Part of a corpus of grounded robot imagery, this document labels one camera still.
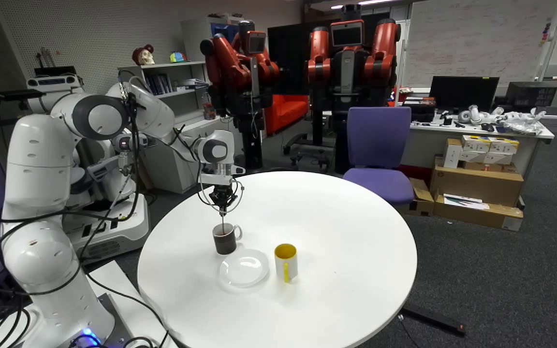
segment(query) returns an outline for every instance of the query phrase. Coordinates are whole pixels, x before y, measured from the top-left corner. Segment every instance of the yellow mug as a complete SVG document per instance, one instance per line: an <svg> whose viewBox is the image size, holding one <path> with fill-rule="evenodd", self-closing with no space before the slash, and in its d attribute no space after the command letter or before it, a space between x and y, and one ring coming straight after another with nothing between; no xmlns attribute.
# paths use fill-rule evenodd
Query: yellow mug
<svg viewBox="0 0 557 348"><path fill-rule="evenodd" d="M298 256L296 247L291 244L281 244L274 249L274 259L277 275L288 283L298 275Z"/></svg>

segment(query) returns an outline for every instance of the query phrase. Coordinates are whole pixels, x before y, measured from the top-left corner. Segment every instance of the red robot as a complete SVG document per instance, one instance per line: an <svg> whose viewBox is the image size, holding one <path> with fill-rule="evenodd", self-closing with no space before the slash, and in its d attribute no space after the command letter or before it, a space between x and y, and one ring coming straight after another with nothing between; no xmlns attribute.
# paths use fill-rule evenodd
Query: red robot
<svg viewBox="0 0 557 348"><path fill-rule="evenodd" d="M272 106L271 87L279 79L279 67L270 61L265 33L255 31L255 24L248 20L238 25L239 33L231 44L222 34L216 34L202 41L200 48L212 82L208 89L212 105L220 116L234 118L242 134L244 166L255 170L263 166L262 109Z"/></svg>
<svg viewBox="0 0 557 348"><path fill-rule="evenodd" d="M387 106L396 83L396 43L401 27L391 18L378 22L371 47L363 45L360 5L343 6L342 21L313 29L308 80L313 111L313 142L321 142L321 113L332 110L337 134L335 171L349 167L347 111L352 106ZM338 49L331 52L331 47Z"/></svg>

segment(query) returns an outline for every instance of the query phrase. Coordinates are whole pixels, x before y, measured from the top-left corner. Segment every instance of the orange armchair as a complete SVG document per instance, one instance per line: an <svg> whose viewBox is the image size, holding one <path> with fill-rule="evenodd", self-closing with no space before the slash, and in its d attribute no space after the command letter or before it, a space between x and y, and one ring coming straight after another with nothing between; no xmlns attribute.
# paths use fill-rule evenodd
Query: orange armchair
<svg viewBox="0 0 557 348"><path fill-rule="evenodd" d="M270 136L309 112L308 95L272 95L272 106L265 108L265 132Z"/></svg>

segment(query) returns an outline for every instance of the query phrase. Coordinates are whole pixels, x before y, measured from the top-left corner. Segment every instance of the white plate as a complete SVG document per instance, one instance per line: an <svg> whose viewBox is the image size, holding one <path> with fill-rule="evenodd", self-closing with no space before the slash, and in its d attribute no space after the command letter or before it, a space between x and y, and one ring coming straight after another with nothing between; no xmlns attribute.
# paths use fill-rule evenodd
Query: white plate
<svg viewBox="0 0 557 348"><path fill-rule="evenodd" d="M220 264L219 277L235 287L250 287L267 275L268 258L255 249L237 249Z"/></svg>

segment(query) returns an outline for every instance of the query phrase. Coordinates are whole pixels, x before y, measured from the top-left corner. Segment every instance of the skull figurine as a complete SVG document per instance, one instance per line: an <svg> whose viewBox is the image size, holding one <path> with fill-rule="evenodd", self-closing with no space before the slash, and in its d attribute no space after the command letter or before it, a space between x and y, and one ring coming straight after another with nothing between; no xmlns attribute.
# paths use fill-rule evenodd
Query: skull figurine
<svg viewBox="0 0 557 348"><path fill-rule="evenodd" d="M152 56L153 51L154 48L150 44L137 47L132 53L132 59L137 65L154 64L154 57Z"/></svg>

